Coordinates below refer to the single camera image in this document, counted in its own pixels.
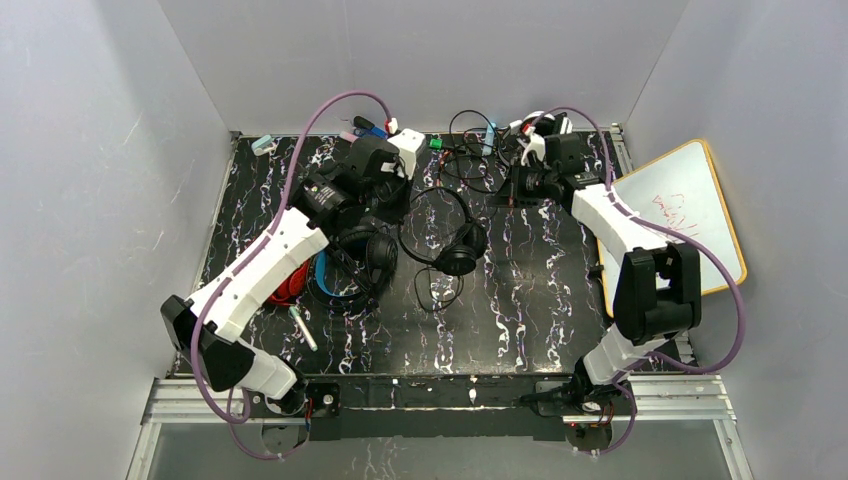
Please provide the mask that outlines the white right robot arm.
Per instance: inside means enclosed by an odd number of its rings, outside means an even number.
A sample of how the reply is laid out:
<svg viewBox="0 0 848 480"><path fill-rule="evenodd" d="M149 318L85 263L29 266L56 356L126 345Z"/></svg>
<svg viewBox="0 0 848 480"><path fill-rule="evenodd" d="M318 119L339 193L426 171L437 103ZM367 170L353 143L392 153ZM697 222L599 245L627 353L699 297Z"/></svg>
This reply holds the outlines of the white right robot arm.
<svg viewBox="0 0 848 480"><path fill-rule="evenodd" d="M575 159L576 134L522 134L524 150L496 193L499 207L558 202L591 230L619 267L613 323L574 367L569 389L588 394L622 380L628 369L701 321L700 255L640 225L604 178Z"/></svg>

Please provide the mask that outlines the red headphones with cable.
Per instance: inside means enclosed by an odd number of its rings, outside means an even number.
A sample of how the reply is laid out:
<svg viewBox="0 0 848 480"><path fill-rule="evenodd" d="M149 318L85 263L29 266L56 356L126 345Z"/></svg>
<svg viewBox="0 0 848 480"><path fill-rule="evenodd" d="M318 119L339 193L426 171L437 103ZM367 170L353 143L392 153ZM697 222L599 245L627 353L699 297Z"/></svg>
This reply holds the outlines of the red headphones with cable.
<svg viewBox="0 0 848 480"><path fill-rule="evenodd" d="M292 306L306 289L309 269L312 261L307 259L288 278L286 278L276 290L274 290L265 303L272 306Z"/></svg>

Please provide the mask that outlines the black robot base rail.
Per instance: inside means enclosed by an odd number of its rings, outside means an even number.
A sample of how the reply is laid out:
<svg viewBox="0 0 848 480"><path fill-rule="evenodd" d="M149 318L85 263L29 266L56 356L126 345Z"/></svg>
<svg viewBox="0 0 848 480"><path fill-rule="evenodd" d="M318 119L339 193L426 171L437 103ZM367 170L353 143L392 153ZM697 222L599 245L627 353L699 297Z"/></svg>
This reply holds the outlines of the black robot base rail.
<svg viewBox="0 0 848 480"><path fill-rule="evenodd" d="M313 377L318 441L405 437L530 437L559 441L598 420L596 402L567 401L566 375L349 375Z"/></svg>

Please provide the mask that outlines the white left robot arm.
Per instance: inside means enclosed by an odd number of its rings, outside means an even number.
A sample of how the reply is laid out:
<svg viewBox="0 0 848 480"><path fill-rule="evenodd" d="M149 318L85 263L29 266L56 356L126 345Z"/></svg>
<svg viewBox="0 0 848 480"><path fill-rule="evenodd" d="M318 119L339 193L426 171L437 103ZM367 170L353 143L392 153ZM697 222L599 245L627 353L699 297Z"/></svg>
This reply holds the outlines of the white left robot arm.
<svg viewBox="0 0 848 480"><path fill-rule="evenodd" d="M407 212L424 134L355 140L346 158L295 180L272 223L224 270L187 298L160 307L175 348L214 392L238 387L274 400L297 384L293 366L242 338L256 311L333 237L366 216L396 223Z"/></svg>

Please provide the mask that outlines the blue black headphones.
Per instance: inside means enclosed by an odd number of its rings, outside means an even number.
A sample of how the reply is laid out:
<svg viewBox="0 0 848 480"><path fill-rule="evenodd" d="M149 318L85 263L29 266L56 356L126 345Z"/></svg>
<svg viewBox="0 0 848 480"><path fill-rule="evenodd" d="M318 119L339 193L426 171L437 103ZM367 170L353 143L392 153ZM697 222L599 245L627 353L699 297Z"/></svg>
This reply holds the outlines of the blue black headphones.
<svg viewBox="0 0 848 480"><path fill-rule="evenodd" d="M351 313L378 301L397 268L399 248L386 226L363 223L342 231L312 259L307 291L329 310ZM327 286L327 272L334 268L354 286L350 293L333 292Z"/></svg>

